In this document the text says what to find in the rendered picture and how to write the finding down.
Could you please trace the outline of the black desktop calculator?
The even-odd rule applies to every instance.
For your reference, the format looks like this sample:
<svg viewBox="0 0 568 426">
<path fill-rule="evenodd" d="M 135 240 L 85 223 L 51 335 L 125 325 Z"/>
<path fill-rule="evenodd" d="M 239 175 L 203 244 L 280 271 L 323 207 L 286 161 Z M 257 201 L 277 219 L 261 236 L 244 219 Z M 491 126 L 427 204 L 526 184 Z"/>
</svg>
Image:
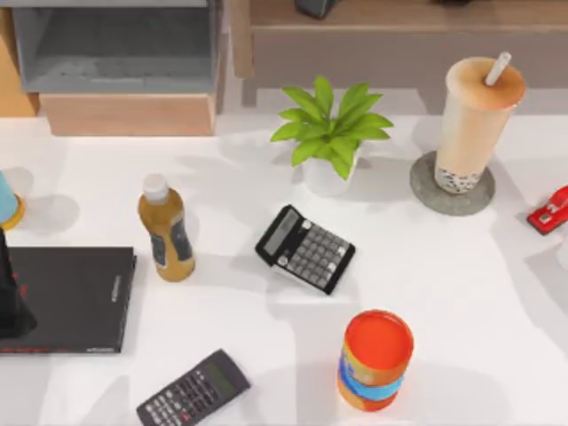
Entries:
<svg viewBox="0 0 568 426">
<path fill-rule="evenodd" d="M 347 240 L 284 206 L 255 246 L 274 271 L 331 295 L 353 259 Z"/>
</svg>

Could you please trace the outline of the green plant in white pot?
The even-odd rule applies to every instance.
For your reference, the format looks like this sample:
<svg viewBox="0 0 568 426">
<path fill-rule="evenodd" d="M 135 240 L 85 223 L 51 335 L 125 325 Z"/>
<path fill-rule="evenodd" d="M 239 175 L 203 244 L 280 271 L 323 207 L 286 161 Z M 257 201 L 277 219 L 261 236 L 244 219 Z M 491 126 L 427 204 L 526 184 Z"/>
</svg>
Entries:
<svg viewBox="0 0 568 426">
<path fill-rule="evenodd" d="M 303 170 L 304 182 L 313 193 L 332 197 L 350 186 L 364 144 L 391 138 L 391 120 L 372 110 L 382 99 L 368 83 L 356 83 L 335 99 L 331 82 L 318 75 L 311 92 L 281 88 L 294 107 L 280 112 L 285 122 L 272 134 L 272 142 L 292 141 L 291 166 Z"/>
</svg>

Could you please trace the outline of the brown bottle with white cap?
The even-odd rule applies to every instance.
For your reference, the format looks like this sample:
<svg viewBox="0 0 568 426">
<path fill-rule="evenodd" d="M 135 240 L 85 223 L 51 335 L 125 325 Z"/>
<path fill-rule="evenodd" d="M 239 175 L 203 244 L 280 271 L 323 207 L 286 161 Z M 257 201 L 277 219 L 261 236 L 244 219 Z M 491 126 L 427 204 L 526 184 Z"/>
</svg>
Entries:
<svg viewBox="0 0 568 426">
<path fill-rule="evenodd" d="M 165 176 L 150 174 L 144 178 L 138 215 L 150 236 L 157 273 L 169 282 L 188 278 L 194 271 L 195 258 L 185 229 L 185 207 Z"/>
</svg>

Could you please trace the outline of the orange jar with blue label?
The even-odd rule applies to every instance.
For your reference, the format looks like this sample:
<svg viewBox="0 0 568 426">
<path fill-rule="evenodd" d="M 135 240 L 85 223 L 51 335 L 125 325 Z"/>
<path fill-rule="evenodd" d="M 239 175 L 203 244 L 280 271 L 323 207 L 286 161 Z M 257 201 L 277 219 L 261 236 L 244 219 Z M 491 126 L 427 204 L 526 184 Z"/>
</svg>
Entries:
<svg viewBox="0 0 568 426">
<path fill-rule="evenodd" d="M 363 412 L 376 412 L 397 397 L 414 351 L 414 336 L 398 315 L 368 310 L 345 329 L 337 370 L 343 399 Z"/>
</svg>

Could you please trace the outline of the pale wooden drawer front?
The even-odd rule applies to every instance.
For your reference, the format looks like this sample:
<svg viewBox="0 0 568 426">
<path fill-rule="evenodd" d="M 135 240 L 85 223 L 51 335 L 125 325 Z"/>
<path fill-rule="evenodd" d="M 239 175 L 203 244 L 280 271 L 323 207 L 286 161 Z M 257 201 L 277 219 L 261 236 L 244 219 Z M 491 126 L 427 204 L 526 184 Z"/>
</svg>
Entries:
<svg viewBox="0 0 568 426">
<path fill-rule="evenodd" d="M 40 103 L 56 136 L 176 137 L 215 132 L 215 94 L 56 94 Z"/>
</svg>

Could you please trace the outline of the dark grey scientific calculator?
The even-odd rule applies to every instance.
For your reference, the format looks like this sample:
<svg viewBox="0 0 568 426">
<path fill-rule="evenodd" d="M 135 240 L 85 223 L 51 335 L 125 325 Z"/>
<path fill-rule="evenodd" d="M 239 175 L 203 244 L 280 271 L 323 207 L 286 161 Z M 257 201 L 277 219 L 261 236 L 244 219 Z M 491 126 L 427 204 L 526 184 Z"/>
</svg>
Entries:
<svg viewBox="0 0 568 426">
<path fill-rule="evenodd" d="M 196 426 L 250 388 L 222 349 L 155 393 L 137 408 L 143 426 Z"/>
</svg>

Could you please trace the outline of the grey round coaster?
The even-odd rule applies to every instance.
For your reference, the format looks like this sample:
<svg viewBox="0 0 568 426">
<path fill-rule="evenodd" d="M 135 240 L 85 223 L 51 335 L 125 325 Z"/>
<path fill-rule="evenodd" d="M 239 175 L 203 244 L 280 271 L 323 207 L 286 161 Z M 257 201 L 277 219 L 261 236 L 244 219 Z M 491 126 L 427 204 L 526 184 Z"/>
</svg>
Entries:
<svg viewBox="0 0 568 426">
<path fill-rule="evenodd" d="M 485 209 L 495 195 L 493 173 L 485 168 L 477 185 L 466 193 L 449 193 L 435 180 L 437 153 L 430 151 L 414 162 L 409 183 L 415 197 L 427 208 L 449 217 L 466 217 Z"/>
</svg>

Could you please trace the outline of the wooden shelf unit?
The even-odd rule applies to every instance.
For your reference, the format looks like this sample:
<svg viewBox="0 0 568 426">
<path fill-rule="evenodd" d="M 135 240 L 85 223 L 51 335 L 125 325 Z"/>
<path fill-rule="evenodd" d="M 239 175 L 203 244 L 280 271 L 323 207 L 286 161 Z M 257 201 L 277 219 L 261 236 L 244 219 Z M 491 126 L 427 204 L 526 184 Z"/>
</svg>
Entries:
<svg viewBox="0 0 568 426">
<path fill-rule="evenodd" d="M 294 0 L 227 0 L 242 101 L 262 89 L 307 86 L 316 75 L 343 88 L 366 81 L 437 112 L 457 60 L 513 56 L 533 98 L 528 109 L 568 111 L 568 0 L 339 0 L 322 20 Z"/>
</svg>

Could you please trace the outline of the dark object on shelf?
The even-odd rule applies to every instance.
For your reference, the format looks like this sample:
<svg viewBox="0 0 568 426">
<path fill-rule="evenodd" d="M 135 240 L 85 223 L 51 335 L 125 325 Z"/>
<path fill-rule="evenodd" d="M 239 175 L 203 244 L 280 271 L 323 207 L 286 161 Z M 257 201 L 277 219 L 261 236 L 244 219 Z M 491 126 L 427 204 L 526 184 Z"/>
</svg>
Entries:
<svg viewBox="0 0 568 426">
<path fill-rule="evenodd" d="M 294 0 L 298 12 L 314 19 L 324 19 L 340 0 Z"/>
</svg>

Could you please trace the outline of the milk tea cup with straw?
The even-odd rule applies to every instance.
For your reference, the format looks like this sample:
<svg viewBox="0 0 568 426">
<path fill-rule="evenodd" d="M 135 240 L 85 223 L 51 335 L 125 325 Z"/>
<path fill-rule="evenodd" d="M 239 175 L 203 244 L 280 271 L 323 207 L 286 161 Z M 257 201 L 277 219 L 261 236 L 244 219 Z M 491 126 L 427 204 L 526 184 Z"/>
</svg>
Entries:
<svg viewBox="0 0 568 426">
<path fill-rule="evenodd" d="M 473 190 L 519 102 L 525 80 L 504 51 L 496 58 L 470 57 L 446 74 L 446 104 L 434 178 L 448 193 Z"/>
</svg>

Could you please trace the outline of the black book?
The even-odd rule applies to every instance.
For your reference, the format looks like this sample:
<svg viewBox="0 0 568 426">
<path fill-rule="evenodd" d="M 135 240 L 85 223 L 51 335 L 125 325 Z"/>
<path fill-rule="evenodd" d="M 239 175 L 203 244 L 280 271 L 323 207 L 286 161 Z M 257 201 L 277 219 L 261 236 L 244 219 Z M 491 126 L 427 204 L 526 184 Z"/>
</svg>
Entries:
<svg viewBox="0 0 568 426">
<path fill-rule="evenodd" d="M 36 326 L 0 339 L 9 354 L 114 354 L 122 342 L 137 257 L 132 247 L 10 248 Z"/>
</svg>

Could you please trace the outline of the grey pierced drawer inside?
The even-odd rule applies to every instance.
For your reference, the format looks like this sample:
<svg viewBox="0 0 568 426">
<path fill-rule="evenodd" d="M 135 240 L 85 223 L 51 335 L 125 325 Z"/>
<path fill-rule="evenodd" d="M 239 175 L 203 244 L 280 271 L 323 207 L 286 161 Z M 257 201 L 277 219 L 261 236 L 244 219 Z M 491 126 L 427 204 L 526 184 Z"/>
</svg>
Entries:
<svg viewBox="0 0 568 426">
<path fill-rule="evenodd" d="M 23 89 L 207 93 L 223 0 L 2 0 L 12 9 Z"/>
</svg>

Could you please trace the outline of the red stapler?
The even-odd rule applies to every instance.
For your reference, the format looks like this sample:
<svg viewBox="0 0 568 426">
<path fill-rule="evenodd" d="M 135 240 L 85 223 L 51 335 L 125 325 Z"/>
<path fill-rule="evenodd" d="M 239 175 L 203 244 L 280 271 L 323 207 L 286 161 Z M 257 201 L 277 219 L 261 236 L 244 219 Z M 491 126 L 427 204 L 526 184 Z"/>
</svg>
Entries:
<svg viewBox="0 0 568 426">
<path fill-rule="evenodd" d="M 541 235 L 548 235 L 568 222 L 568 185 L 554 192 L 526 220 Z"/>
</svg>

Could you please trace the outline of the light blue cup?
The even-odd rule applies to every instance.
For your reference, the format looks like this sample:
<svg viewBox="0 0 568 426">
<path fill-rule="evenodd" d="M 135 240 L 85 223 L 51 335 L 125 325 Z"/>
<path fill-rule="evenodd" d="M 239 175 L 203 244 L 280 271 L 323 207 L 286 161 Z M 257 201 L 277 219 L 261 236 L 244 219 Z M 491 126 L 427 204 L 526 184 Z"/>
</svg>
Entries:
<svg viewBox="0 0 568 426">
<path fill-rule="evenodd" d="M 15 192 L 0 170 L 0 223 L 10 218 L 17 208 Z"/>
</svg>

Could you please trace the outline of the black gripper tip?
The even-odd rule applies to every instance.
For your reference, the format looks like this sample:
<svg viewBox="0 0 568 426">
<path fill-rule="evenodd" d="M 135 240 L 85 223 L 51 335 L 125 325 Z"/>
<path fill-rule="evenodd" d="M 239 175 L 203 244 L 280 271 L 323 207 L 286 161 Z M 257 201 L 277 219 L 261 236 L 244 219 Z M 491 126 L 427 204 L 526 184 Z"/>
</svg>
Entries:
<svg viewBox="0 0 568 426">
<path fill-rule="evenodd" d="M 37 327 L 13 276 L 4 229 L 0 227 L 0 340 L 21 338 Z"/>
</svg>

